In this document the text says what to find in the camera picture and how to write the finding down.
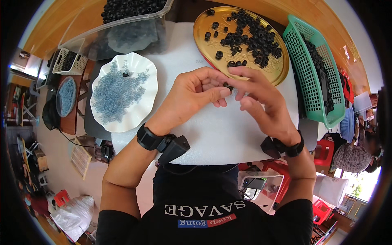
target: hand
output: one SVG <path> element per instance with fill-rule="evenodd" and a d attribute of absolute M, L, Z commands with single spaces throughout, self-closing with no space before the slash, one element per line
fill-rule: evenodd
<path fill-rule="evenodd" d="M 238 89 L 236 100 L 240 110 L 246 110 L 259 124 L 263 133 L 282 141 L 286 146 L 301 142 L 301 136 L 291 121 L 286 101 L 264 75 L 244 66 L 229 67 L 233 75 L 248 77 L 249 80 L 229 79 L 228 83 Z"/>
<path fill-rule="evenodd" d="M 172 128 L 188 121 L 210 102 L 215 107 L 226 107 L 224 98 L 231 92 L 222 85 L 228 79 L 220 71 L 208 67 L 181 73 L 162 105 L 145 126 L 154 134 L 163 136 Z"/>
<path fill-rule="evenodd" d="M 359 116 L 359 117 L 358 117 L 358 120 L 359 120 L 359 127 L 360 127 L 361 129 L 363 129 L 363 128 L 365 127 L 365 122 L 364 122 L 364 120 L 363 120 L 363 116 Z"/>
<path fill-rule="evenodd" d="M 354 137 L 358 138 L 358 134 L 359 134 L 359 125 L 356 123 L 354 129 Z"/>

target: wrist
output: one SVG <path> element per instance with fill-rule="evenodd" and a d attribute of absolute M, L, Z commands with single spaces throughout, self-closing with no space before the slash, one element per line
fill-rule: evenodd
<path fill-rule="evenodd" d="M 279 139 L 285 146 L 291 147 L 296 144 L 301 143 L 301 135 L 299 132 L 295 129 L 288 133 L 284 138 Z"/>
<path fill-rule="evenodd" d="M 154 117 L 150 118 L 150 120 L 146 122 L 144 127 L 148 128 L 156 136 L 167 135 L 170 133 L 171 130 L 171 128 L 167 127 L 166 123 L 158 121 L 154 119 Z"/>

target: patterned shirt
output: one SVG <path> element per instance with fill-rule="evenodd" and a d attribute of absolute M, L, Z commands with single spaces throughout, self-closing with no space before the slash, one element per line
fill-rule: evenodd
<path fill-rule="evenodd" d="M 373 156 L 366 152 L 363 147 L 365 141 L 365 131 L 360 131 L 359 146 L 343 144 L 334 155 L 334 164 L 337 168 L 346 172 L 359 173 L 369 166 Z"/>

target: tiled floor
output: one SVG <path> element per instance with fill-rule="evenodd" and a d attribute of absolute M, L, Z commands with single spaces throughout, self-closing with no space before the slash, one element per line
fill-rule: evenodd
<path fill-rule="evenodd" d="M 37 115 L 42 117 L 42 109 L 45 105 L 47 89 L 42 88 L 37 104 Z M 86 99 L 79 102 L 79 109 L 84 113 Z M 85 134 L 84 120 L 78 117 L 76 124 L 76 135 Z M 101 202 L 102 178 L 107 169 L 107 164 L 92 161 L 87 170 L 86 178 L 81 176 L 71 165 L 69 150 L 70 143 L 58 130 L 48 130 L 41 120 L 39 126 L 35 128 L 38 142 L 41 143 L 41 149 L 46 155 L 49 170 L 45 172 L 49 188 L 57 193 L 60 190 L 67 190 L 71 198 L 81 195 L 90 195 L 94 197 L 95 211 L 93 221 L 98 221 L 98 212 Z M 143 178 L 136 188 L 140 212 L 144 214 L 152 207 L 152 178 L 155 175 L 156 167 L 153 163 L 147 168 Z"/>

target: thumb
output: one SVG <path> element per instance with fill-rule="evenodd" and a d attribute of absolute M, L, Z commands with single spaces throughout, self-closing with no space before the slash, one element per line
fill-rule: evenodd
<path fill-rule="evenodd" d="M 259 125 L 262 125 L 266 122 L 268 122 L 270 119 L 265 113 L 263 107 L 261 104 L 256 101 L 254 98 L 251 97 L 244 97 L 240 100 L 241 104 L 241 110 L 246 110 L 255 120 Z"/>
<path fill-rule="evenodd" d="M 229 96 L 231 94 L 231 91 L 229 88 L 226 87 L 214 87 L 199 94 L 201 96 L 203 104 L 206 105 L 210 102 L 215 102 L 219 99 L 223 99 L 224 97 Z"/>

